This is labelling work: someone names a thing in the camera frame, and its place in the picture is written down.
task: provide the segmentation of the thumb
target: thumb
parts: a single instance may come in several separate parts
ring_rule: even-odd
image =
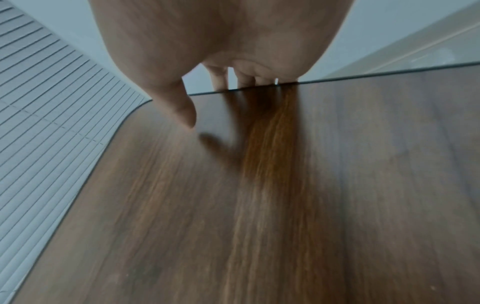
[[[195,105],[187,95],[182,79],[167,86],[161,86],[145,90],[160,106],[162,111],[167,112],[181,124],[193,128],[197,122]]]

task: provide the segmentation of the tabletop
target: tabletop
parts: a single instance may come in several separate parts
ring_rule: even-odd
[[[13,303],[480,298],[480,66],[147,103]]]

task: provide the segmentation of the wooden table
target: wooden table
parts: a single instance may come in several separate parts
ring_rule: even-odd
[[[148,103],[15,304],[480,301],[480,66]]]

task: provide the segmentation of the hand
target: hand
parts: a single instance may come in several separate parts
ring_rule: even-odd
[[[182,76],[199,63],[216,91],[295,82],[320,58],[353,0],[90,0],[118,68],[188,127]]]

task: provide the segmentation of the finger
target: finger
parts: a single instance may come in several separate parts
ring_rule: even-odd
[[[228,68],[212,67],[205,65],[210,74],[213,89],[216,92],[229,89],[229,71]]]
[[[279,78],[278,79],[278,84],[288,84],[288,83],[295,83],[299,82],[299,79],[285,79],[285,78]]]
[[[236,78],[238,79],[238,88],[248,88],[255,86],[255,77],[245,75],[237,69],[233,70],[235,72]]]
[[[269,86],[274,85],[275,79],[268,79],[264,77],[255,77],[255,85],[256,86]]]
[[[193,128],[197,122],[197,112],[190,97],[187,95],[183,80],[168,86],[155,89],[145,89],[160,107],[175,117],[188,128]]]

